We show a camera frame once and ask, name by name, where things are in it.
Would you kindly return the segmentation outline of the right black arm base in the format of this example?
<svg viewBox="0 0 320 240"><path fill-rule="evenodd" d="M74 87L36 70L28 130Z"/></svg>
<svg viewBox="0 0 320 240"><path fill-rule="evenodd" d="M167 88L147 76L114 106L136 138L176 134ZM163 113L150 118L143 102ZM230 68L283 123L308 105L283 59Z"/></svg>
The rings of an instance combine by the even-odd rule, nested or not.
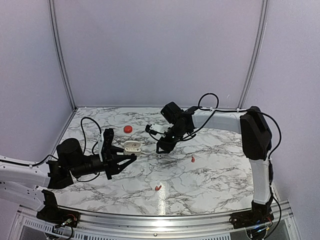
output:
<svg viewBox="0 0 320 240"><path fill-rule="evenodd" d="M273 198L265 204L252 201L251 209L232 213L229 222L233 225L234 229L240 229L273 221L272 201Z"/></svg>

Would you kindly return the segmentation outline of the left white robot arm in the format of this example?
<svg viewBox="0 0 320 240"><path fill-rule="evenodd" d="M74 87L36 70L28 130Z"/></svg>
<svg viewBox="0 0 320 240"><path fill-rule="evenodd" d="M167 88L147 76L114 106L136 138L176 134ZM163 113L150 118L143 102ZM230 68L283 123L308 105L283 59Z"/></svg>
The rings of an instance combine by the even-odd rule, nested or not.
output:
<svg viewBox="0 0 320 240"><path fill-rule="evenodd" d="M80 142L68 138L56 147L57 157L40 162L0 159L0 195L33 210L43 209L53 223L63 219L63 211L56 206L52 190L61 190L74 184L74 179L105 172L107 179L121 173L141 154L141 148L117 147L112 139L99 144L99 153L84 154Z"/></svg>

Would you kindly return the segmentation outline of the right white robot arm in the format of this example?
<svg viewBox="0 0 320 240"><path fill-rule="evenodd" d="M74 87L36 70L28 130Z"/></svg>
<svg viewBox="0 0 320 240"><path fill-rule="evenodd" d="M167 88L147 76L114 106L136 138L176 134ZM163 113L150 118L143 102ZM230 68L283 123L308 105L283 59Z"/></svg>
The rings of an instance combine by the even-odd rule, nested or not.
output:
<svg viewBox="0 0 320 240"><path fill-rule="evenodd" d="M272 199L273 180L269 153L272 133L266 115L257 107L249 109L213 109L192 106L187 110L170 102L161 110L169 127L152 124L153 135L160 135L156 144L158 154L168 154L178 142L193 138L201 129L215 129L241 135L242 151L250 162L253 178L253 203L258 204L248 212L247 219L258 224L267 216L265 206Z"/></svg>

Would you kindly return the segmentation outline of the white earbud charging case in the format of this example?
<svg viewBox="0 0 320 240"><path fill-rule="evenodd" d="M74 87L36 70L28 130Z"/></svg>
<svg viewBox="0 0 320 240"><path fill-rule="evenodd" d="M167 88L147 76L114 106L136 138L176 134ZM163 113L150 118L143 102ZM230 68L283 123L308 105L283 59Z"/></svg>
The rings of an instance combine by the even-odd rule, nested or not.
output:
<svg viewBox="0 0 320 240"><path fill-rule="evenodd" d="M142 153L142 144L139 141L127 140L123 144L123 154L139 156Z"/></svg>

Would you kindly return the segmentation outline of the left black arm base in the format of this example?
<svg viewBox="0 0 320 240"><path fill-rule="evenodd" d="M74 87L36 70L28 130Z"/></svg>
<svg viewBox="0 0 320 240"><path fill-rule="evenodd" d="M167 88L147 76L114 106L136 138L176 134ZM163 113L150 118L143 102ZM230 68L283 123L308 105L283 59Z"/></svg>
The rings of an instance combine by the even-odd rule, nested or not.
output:
<svg viewBox="0 0 320 240"><path fill-rule="evenodd" d="M44 207L36 214L36 218L56 224L58 227L76 228L79 222L80 213L74 210L60 208L55 194L48 190L41 191L44 196Z"/></svg>

